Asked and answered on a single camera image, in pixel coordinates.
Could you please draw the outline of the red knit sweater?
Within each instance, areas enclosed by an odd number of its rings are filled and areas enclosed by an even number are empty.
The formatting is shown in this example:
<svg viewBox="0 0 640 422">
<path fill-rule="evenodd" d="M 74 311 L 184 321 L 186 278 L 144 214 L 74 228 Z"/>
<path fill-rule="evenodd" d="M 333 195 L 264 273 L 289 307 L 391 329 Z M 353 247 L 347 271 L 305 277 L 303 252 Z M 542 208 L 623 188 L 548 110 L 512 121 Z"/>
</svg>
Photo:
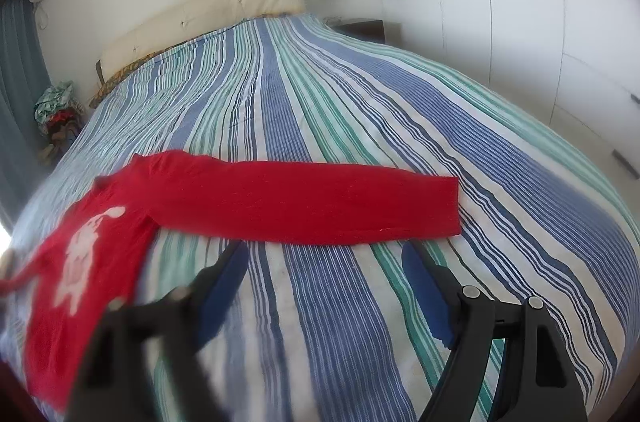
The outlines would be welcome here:
<svg viewBox="0 0 640 422">
<path fill-rule="evenodd" d="M 24 370 L 32 395 L 66 407 L 108 303 L 131 300 L 162 229 L 206 238 L 357 246 L 460 233 L 459 182 L 377 165 L 227 162 L 168 150 L 98 177 L 1 290 L 36 287 Z"/>
</svg>

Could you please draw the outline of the pile of colourful clothes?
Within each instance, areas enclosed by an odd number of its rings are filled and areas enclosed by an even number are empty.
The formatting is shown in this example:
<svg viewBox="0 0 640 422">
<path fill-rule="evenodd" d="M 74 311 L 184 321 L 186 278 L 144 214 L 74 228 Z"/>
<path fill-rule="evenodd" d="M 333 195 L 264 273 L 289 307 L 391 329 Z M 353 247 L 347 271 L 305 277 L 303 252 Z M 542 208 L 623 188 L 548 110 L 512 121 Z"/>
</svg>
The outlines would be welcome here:
<svg viewBox="0 0 640 422">
<path fill-rule="evenodd" d="M 75 98 L 73 83 L 48 86 L 36 101 L 34 119 L 55 155 L 64 155 L 84 127 L 84 109 Z"/>
</svg>

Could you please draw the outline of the striped bed cover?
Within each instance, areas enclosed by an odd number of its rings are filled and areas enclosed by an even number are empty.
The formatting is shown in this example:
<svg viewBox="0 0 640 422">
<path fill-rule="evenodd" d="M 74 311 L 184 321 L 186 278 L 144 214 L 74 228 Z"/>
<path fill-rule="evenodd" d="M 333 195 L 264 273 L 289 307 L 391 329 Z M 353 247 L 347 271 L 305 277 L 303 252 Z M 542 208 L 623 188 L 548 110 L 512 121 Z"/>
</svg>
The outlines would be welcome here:
<svg viewBox="0 0 640 422">
<path fill-rule="evenodd" d="M 588 408 L 639 338 L 639 227 L 564 138 L 460 72 L 303 15 L 258 18 L 135 70 L 96 109 L 14 227 L 26 263 L 93 180 L 167 149 L 222 160 L 366 163 L 461 184 L 462 232 L 428 244 L 462 283 L 542 298 Z M 399 243 L 255 243 L 200 356 L 235 421 L 413 421 L 448 352 Z"/>
</svg>

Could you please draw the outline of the yellow patterned pillow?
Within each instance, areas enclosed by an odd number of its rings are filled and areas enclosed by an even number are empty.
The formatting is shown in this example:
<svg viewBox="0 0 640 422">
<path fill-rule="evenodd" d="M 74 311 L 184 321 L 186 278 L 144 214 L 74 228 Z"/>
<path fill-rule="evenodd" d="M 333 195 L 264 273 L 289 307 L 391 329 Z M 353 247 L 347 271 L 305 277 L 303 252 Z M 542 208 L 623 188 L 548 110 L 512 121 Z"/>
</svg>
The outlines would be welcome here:
<svg viewBox="0 0 640 422">
<path fill-rule="evenodd" d="M 143 56 L 122 67 L 94 94 L 88 106 L 96 110 L 112 92 L 130 102 L 180 95 L 193 81 L 203 56 L 203 42 L 190 41 Z"/>
</svg>

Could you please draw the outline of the blue curtain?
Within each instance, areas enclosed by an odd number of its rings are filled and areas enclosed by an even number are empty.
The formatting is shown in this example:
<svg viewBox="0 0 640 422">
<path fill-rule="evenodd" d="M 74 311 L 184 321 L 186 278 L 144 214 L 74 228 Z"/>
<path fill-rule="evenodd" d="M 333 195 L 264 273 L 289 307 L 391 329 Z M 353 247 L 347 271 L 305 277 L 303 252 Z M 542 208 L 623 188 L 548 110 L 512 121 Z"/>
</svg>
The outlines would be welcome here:
<svg viewBox="0 0 640 422">
<path fill-rule="evenodd" d="M 46 141 L 37 127 L 34 107 L 51 80 L 29 0 L 1 3 L 0 63 L 1 225 L 13 231 L 24 206 L 48 174 L 38 159 Z"/>
</svg>

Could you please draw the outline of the cream padded headboard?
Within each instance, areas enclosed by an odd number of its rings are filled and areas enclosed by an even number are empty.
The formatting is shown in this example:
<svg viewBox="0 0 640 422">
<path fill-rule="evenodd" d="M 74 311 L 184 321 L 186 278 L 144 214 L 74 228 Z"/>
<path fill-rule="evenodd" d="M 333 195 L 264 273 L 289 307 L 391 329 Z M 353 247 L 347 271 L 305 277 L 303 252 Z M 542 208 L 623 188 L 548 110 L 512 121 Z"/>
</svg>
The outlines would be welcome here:
<svg viewBox="0 0 640 422">
<path fill-rule="evenodd" d="M 116 39 L 96 63 L 101 82 L 146 55 L 172 48 L 202 34 L 243 20 L 296 15 L 306 11 L 304 0 L 185 0 L 149 18 Z"/>
</svg>

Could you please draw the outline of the dark bedside table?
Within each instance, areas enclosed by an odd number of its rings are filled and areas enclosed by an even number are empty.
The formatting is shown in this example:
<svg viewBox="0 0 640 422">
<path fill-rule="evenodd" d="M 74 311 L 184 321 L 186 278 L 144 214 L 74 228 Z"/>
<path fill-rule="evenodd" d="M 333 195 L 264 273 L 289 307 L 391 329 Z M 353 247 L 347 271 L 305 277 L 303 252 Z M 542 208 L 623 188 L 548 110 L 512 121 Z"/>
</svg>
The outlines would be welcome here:
<svg viewBox="0 0 640 422">
<path fill-rule="evenodd" d="M 382 19 L 338 19 L 327 18 L 324 21 L 331 29 L 362 41 L 386 43 Z"/>
</svg>

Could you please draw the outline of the white wardrobe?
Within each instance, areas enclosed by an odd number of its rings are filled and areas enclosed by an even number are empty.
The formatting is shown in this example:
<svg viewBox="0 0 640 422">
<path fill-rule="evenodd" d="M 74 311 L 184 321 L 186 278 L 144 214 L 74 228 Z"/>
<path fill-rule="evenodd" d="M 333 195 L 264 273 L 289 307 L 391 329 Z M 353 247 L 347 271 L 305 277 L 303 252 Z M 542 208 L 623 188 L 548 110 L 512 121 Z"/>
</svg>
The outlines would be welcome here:
<svg viewBox="0 0 640 422">
<path fill-rule="evenodd" d="M 440 60 L 639 175 L 639 0 L 382 0 L 390 42 Z"/>
</svg>

